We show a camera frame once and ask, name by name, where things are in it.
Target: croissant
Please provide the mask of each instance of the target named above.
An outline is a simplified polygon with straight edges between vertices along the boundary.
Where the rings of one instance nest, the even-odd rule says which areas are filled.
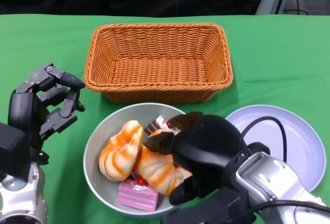
[[[162,131],[157,130],[150,136]],[[151,188],[164,195],[169,195],[184,179],[192,175],[181,166],[174,167],[171,154],[163,155],[152,152],[144,145],[142,145],[135,165],[137,172],[148,182]]]
[[[143,127],[138,121],[128,121],[122,130],[111,137],[98,160],[101,173],[113,181],[126,179],[135,164],[142,146]]]

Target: gray bowl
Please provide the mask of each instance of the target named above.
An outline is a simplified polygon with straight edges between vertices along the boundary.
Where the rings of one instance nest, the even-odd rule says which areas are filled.
[[[112,113],[96,127],[85,148],[84,173],[92,192],[104,204],[123,214],[139,218],[159,217],[177,208],[170,205],[169,198],[164,195],[159,196],[157,209],[153,212],[137,210],[117,203],[119,183],[107,179],[100,172],[98,158],[109,138],[117,134],[127,121],[137,120],[145,127],[159,115],[169,119],[178,114],[184,114],[184,112],[169,105],[157,103],[135,104]]]

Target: red cherry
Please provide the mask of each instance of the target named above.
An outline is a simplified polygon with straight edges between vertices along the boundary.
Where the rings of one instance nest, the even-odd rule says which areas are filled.
[[[166,123],[166,125],[169,129],[173,128],[173,125],[169,121]]]
[[[137,184],[140,186],[144,186],[147,184],[147,181],[144,178],[140,177],[137,179]]]

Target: plate rim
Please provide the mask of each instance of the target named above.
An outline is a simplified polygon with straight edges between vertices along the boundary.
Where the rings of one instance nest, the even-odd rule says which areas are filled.
[[[317,137],[317,140],[319,141],[319,143],[321,144],[321,147],[322,147],[322,150],[323,150],[323,156],[324,156],[324,165],[323,165],[323,170],[322,170],[322,175],[321,177],[318,179],[317,183],[309,190],[309,191],[313,191],[314,189],[316,189],[319,184],[321,183],[321,181],[323,180],[324,178],[324,175],[325,175],[325,171],[326,171],[326,153],[325,153],[325,147],[324,147],[324,144],[320,138],[320,136],[318,135],[318,133],[313,129],[313,127],[308,123],[306,122],[302,117],[298,116],[297,114],[287,110],[287,109],[284,109],[284,108],[281,108],[281,107],[278,107],[278,106],[274,106],[274,105],[266,105],[266,104],[256,104],[256,105],[248,105],[248,106],[245,106],[245,107],[242,107],[242,108],[239,108],[235,111],[233,111],[232,113],[230,113],[227,117],[226,117],[226,120],[228,120],[228,118],[230,118],[231,116],[233,116],[234,114],[236,114],[237,112],[239,111],[242,111],[244,109],[247,109],[247,108],[252,108],[252,107],[268,107],[268,108],[274,108],[274,109],[280,109],[280,110],[283,110],[293,116],[296,116],[298,119],[300,119],[301,121],[303,121],[311,130],[312,132],[316,135]]]

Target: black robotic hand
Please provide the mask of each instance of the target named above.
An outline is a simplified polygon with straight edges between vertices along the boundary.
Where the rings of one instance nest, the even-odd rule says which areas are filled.
[[[180,133],[162,132],[144,145],[154,152],[172,154],[175,163],[192,173],[171,192],[170,204],[179,205],[218,191],[198,206],[164,217],[162,223],[253,223],[255,216],[245,215],[248,193],[235,187],[233,177],[251,154],[269,154],[269,149],[257,142],[247,146],[235,126],[220,116],[190,112],[169,122]]]
[[[0,123],[3,136],[0,140],[0,174],[26,181],[31,161],[39,165],[48,163],[49,156],[41,150],[43,142],[75,122],[75,110],[85,110],[79,101],[80,90],[84,87],[80,79],[48,62],[13,91],[8,125]],[[64,102],[62,108],[48,111],[48,106],[61,102]]]

